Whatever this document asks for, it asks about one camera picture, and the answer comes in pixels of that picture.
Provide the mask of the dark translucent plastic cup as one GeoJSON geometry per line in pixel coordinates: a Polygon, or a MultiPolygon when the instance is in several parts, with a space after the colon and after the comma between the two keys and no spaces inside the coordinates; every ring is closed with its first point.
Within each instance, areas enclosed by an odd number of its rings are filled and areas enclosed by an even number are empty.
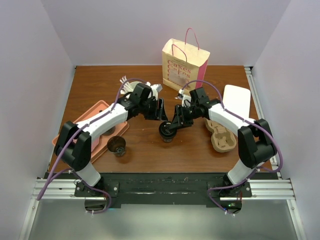
{"type": "Polygon", "coordinates": [[[122,157],[126,153],[126,140],[122,136],[113,136],[107,142],[107,149],[116,157],[122,157]]]}

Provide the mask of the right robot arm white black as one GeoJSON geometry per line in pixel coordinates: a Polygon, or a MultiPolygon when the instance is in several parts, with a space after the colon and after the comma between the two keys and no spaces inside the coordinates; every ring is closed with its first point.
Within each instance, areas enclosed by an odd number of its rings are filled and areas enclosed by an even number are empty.
{"type": "Polygon", "coordinates": [[[266,120],[250,122],[236,115],[226,109],[221,101],[210,100],[203,87],[190,91],[188,106],[175,106],[173,119],[164,125],[163,132],[173,138],[178,129],[192,126],[197,118],[217,122],[237,136],[239,160],[225,175],[222,186],[213,187],[212,190],[223,190],[227,196],[235,196],[241,190],[241,185],[250,179],[264,162],[280,153],[266,120]]]}

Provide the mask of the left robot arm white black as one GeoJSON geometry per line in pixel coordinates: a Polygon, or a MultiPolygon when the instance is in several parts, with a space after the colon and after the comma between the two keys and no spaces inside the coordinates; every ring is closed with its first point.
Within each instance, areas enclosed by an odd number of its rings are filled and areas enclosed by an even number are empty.
{"type": "Polygon", "coordinates": [[[58,136],[54,153],[86,183],[86,191],[99,196],[104,190],[101,175],[91,163],[92,143],[102,134],[141,114],[146,120],[166,121],[164,100],[158,97],[161,84],[142,82],[133,91],[118,93],[113,104],[87,120],[66,122],[58,136]]]}

